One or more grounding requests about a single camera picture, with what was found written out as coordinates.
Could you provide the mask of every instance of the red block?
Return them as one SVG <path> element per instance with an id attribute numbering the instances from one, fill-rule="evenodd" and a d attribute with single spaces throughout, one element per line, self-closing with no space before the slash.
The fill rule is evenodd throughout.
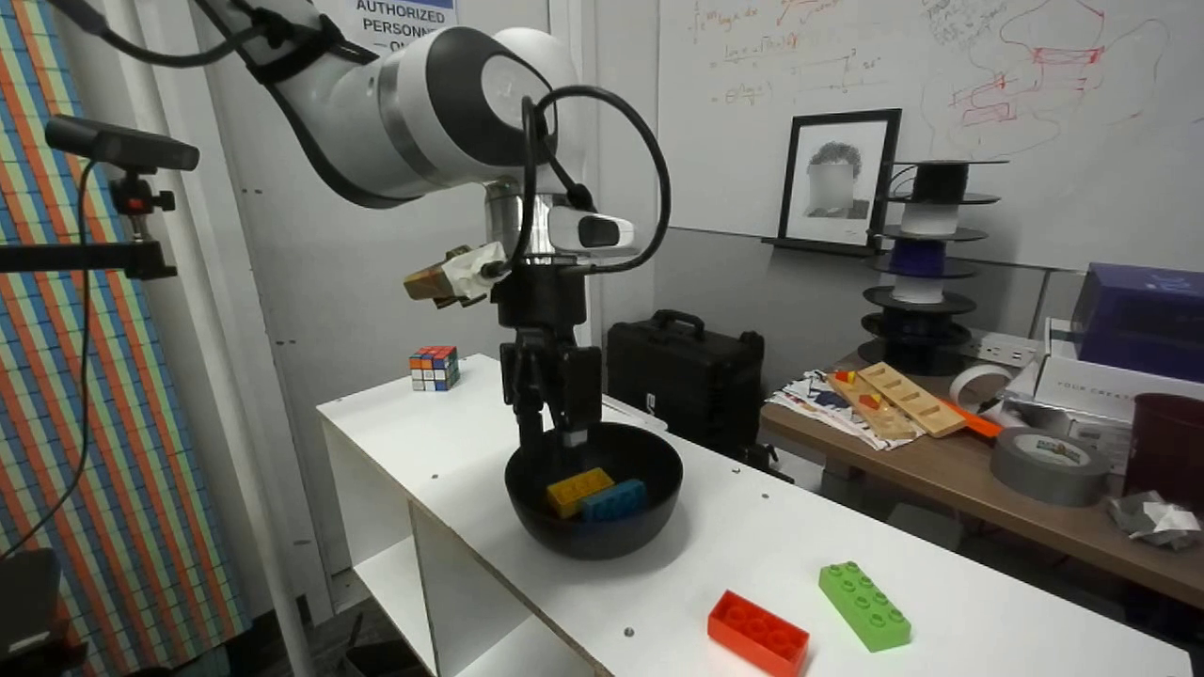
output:
<path id="1" fill-rule="evenodd" d="M 727 589 L 707 615 L 707 637 L 771 677 L 794 677 L 806 659 L 806 632 Z"/>

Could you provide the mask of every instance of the white table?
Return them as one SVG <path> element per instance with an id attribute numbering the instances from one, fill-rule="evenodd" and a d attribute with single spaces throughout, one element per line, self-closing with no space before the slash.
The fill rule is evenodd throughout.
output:
<path id="1" fill-rule="evenodd" d="M 806 628 L 810 677 L 1190 677 L 1187 649 L 674 440 L 685 486 L 667 529 L 619 560 L 542 550 L 506 495 L 519 442 L 488 358 L 457 391 L 394 378 L 322 405 L 357 574 L 437 673 L 758 673 L 707 639 L 739 589 Z M 608 402 L 611 422 L 658 422 Z M 857 560 L 914 642 L 868 654 L 817 588 Z"/>

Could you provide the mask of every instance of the framed portrait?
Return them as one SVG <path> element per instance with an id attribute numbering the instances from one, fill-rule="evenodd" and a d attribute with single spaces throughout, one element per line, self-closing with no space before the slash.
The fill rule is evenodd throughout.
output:
<path id="1" fill-rule="evenodd" d="M 778 243 L 876 252 L 901 118 L 901 110 L 794 118 Z"/>

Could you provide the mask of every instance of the black equipment case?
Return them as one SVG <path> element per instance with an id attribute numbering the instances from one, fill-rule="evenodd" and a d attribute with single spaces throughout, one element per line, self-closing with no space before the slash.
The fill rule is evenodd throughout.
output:
<path id="1" fill-rule="evenodd" d="M 710 335 L 700 317 L 674 307 L 608 335 L 608 391 L 653 411 L 672 431 L 761 465 L 764 338 Z"/>

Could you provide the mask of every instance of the green block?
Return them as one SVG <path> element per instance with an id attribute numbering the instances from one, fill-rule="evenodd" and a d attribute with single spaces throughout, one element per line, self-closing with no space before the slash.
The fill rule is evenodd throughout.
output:
<path id="1" fill-rule="evenodd" d="M 868 649 L 911 642 L 906 615 L 890 603 L 890 594 L 875 588 L 875 578 L 853 560 L 820 568 L 820 589 Z"/>

